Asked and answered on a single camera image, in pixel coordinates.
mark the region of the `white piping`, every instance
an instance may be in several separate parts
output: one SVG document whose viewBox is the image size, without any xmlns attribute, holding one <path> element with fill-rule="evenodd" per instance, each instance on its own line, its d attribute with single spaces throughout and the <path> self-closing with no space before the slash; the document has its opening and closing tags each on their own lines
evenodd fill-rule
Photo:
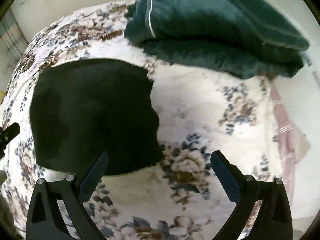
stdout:
<svg viewBox="0 0 320 240">
<path fill-rule="evenodd" d="M 283 102 L 282 102 L 281 100 L 273 100 L 273 101 L 272 101 L 272 104 L 273 104 L 274 106 L 276 106 L 276 105 L 282 105 Z"/>
<path fill-rule="evenodd" d="M 279 128 L 279 131 L 284 130 L 284 129 L 288 128 L 288 127 L 292 127 L 292 124 L 289 124 L 289 125 L 286 125 L 284 127 Z"/>
<path fill-rule="evenodd" d="M 290 131 L 290 130 L 292 130 L 292 127 L 288 128 L 288 129 L 286 129 L 286 130 L 280 131 L 279 134 L 280 134 L 280 133 L 287 132 L 287 131 Z"/>
<path fill-rule="evenodd" d="M 151 20 L 150 20 L 151 12 L 152 12 L 152 0 L 150 0 L 150 10 L 149 10 L 148 21 L 149 21 L 149 28 L 150 28 L 152 37 L 155 39 L 156 35 L 155 35 L 155 33 L 154 33 L 153 29 L 152 29 Z"/>
</svg>

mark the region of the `bolt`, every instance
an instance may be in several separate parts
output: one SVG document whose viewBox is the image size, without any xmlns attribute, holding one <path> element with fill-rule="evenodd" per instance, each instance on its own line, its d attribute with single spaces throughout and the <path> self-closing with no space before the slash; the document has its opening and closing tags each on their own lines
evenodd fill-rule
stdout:
<svg viewBox="0 0 320 240">
<path fill-rule="evenodd" d="M 279 185 L 281 185 L 281 184 L 282 184 L 282 180 L 281 180 L 281 179 L 279 179 L 279 178 L 276 178 L 276 179 L 275 179 L 275 181 L 276 181 L 276 184 L 279 184 Z"/>
<path fill-rule="evenodd" d="M 253 181 L 254 180 L 254 177 L 252 177 L 251 175 L 245 175 L 244 178 L 247 181 Z"/>
<path fill-rule="evenodd" d="M 75 178 L 75 176 L 73 174 L 66 176 L 67 181 L 72 181 L 74 178 Z"/>
<path fill-rule="evenodd" d="M 44 183 L 44 179 L 43 178 L 38 179 L 37 184 L 41 185 L 42 183 Z"/>
</svg>

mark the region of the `black cloth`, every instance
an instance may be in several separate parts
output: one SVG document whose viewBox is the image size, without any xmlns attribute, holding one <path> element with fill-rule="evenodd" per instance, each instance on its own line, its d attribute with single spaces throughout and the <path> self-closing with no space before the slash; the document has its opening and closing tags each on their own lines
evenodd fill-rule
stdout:
<svg viewBox="0 0 320 240">
<path fill-rule="evenodd" d="M 159 118 L 151 107 L 147 73 L 112 59 L 45 69 L 30 106 L 37 164 L 77 173 L 106 151 L 105 175 L 117 175 L 159 162 Z"/>
</svg>

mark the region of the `bed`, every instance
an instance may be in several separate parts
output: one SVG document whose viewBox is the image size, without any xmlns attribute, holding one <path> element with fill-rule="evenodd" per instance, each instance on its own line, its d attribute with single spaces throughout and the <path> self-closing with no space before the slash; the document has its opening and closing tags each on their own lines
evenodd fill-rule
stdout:
<svg viewBox="0 0 320 240">
<path fill-rule="evenodd" d="M 165 156 L 155 167 L 102 177 L 84 206 L 106 238 L 212 239 L 235 206 L 210 167 L 214 150 L 258 180 L 282 178 L 292 199 L 295 155 L 284 146 L 288 139 L 278 138 L 292 126 L 283 128 L 283 119 L 277 118 L 274 105 L 281 99 L 268 78 L 241 80 L 144 54 L 123 36 L 124 14 L 133 3 L 83 8 L 54 22 L 34 36 L 10 78 L 0 107 L 1 126 L 17 122 L 21 132 L 5 150 L 7 180 L 1 193 L 22 237 L 36 181 L 66 176 L 36 164 L 29 122 L 34 86 L 43 69 L 85 58 L 119 59 L 148 70 L 154 81 L 152 107 L 160 119 L 157 138 Z M 250 231 L 260 205 L 256 203 L 241 237 Z M 71 235 L 78 238 L 63 203 L 60 209 Z"/>
</svg>

